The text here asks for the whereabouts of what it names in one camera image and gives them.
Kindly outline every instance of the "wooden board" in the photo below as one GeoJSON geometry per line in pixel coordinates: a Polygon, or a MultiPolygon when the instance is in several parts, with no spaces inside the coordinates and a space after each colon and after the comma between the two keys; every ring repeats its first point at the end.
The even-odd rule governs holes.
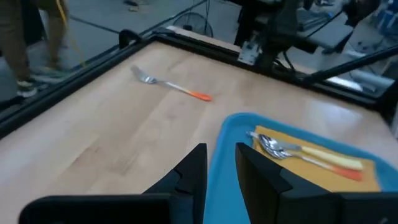
{"type": "Polygon", "coordinates": [[[0,141],[0,219],[53,194],[139,194],[220,126],[250,111],[352,144],[398,167],[378,114],[164,44],[153,43],[0,141]],[[153,76],[214,96],[207,103],[138,82],[153,76]]]}

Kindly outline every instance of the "yellow handle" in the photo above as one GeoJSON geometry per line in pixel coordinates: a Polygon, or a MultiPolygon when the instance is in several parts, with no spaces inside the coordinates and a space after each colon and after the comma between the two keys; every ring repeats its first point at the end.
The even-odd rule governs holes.
{"type": "Polygon", "coordinates": [[[310,147],[302,146],[303,152],[310,155],[316,156],[324,161],[328,161],[334,165],[344,167],[352,170],[363,170],[363,165],[361,161],[356,159],[347,159],[340,156],[336,156],[327,152],[320,151],[318,149],[312,149],[310,147]]]}

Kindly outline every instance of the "floor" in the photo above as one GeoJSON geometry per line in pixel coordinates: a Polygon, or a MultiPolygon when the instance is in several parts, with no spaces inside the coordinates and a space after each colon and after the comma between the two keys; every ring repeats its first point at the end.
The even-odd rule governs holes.
{"type": "MultiPolygon", "coordinates": [[[[109,49],[118,42],[117,33],[122,29],[131,29],[135,32],[143,32],[157,23],[170,18],[188,7],[199,2],[199,0],[141,0],[139,12],[129,11],[129,6],[123,4],[122,0],[69,0],[70,8],[70,30],[69,36],[65,39],[65,48],[62,50],[64,64],[68,68],[79,65],[82,60],[88,60],[101,52],[109,49]],[[82,56],[78,54],[70,42],[72,37],[82,56]]],[[[201,15],[206,15],[204,4],[192,9],[201,15]]],[[[224,0],[211,0],[208,20],[213,28],[214,38],[225,42],[233,43],[238,29],[238,16],[240,6],[224,0]]],[[[41,12],[42,19],[47,19],[41,12]]],[[[363,40],[378,40],[377,33],[370,32],[366,23],[356,29],[350,40],[351,44],[346,49],[352,49],[353,43],[363,40]]],[[[288,56],[294,64],[305,65],[312,70],[319,70],[341,64],[352,60],[349,56],[333,54],[323,56],[322,48],[310,55],[301,50],[291,48],[288,56]]],[[[45,63],[45,46],[43,43],[34,45],[29,49],[31,67],[45,63]]],[[[342,77],[349,78],[349,74],[342,74],[342,77]]],[[[0,58],[0,101],[8,100],[15,96],[16,85],[6,63],[0,58]]]]}

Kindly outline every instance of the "spoon with yellow handle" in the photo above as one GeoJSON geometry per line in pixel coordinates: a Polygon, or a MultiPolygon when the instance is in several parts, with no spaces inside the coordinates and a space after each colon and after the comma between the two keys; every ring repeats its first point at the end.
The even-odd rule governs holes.
{"type": "Polygon", "coordinates": [[[274,149],[287,149],[287,150],[297,150],[297,151],[303,151],[309,155],[315,156],[319,159],[323,159],[324,161],[330,162],[334,165],[338,165],[340,167],[344,167],[347,169],[352,169],[352,170],[363,170],[363,165],[360,160],[357,159],[347,159],[341,156],[336,156],[327,152],[323,152],[318,149],[313,149],[311,147],[307,146],[299,146],[296,144],[290,144],[284,141],[280,140],[275,140],[272,139],[268,136],[266,136],[266,139],[269,141],[270,144],[274,145],[274,149]]]}

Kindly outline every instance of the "person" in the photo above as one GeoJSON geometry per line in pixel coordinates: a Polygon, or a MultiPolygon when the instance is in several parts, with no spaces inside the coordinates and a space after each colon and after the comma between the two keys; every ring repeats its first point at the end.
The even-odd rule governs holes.
{"type": "MultiPolygon", "coordinates": [[[[355,29],[358,23],[370,15],[370,13],[374,12],[379,5],[380,0],[351,0],[348,4],[343,6],[343,11],[347,15],[347,21],[345,25],[351,26],[355,29]]],[[[322,53],[341,53],[349,38],[353,35],[354,29],[342,41],[340,41],[340,43],[334,49],[325,49],[322,51],[322,53]]]]}
{"type": "MultiPolygon", "coordinates": [[[[47,50],[49,61],[46,69],[40,69],[40,73],[32,73],[29,69],[27,47],[24,42],[23,21],[20,0],[0,0],[0,49],[12,70],[17,82],[17,95],[24,98],[34,96],[39,89],[45,88],[49,83],[59,82],[59,78],[65,75],[60,66],[58,56],[65,34],[65,24],[56,0],[31,0],[49,17],[47,50]]],[[[63,0],[60,5],[68,15],[63,0]]]]}

